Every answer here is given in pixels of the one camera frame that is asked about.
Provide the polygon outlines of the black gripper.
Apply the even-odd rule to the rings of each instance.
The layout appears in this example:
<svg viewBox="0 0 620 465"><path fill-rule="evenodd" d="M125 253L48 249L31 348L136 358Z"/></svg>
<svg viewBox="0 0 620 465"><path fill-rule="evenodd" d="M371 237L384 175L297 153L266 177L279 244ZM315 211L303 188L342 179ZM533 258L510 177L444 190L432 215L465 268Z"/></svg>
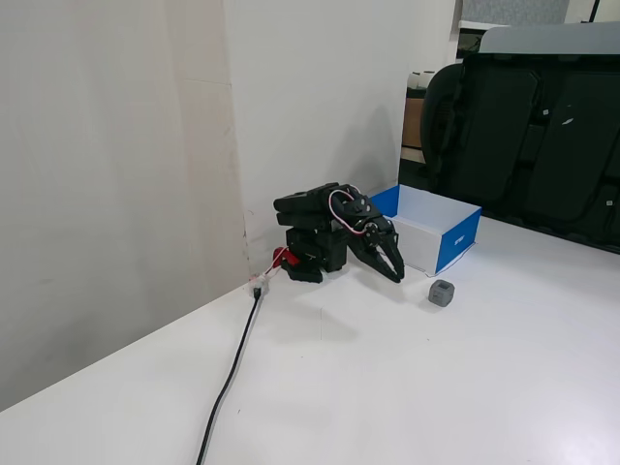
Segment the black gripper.
<svg viewBox="0 0 620 465"><path fill-rule="evenodd" d="M355 257L393 283L405 277L393 223L367 196L351 185L333 191L333 218L352 235Z"/></svg>

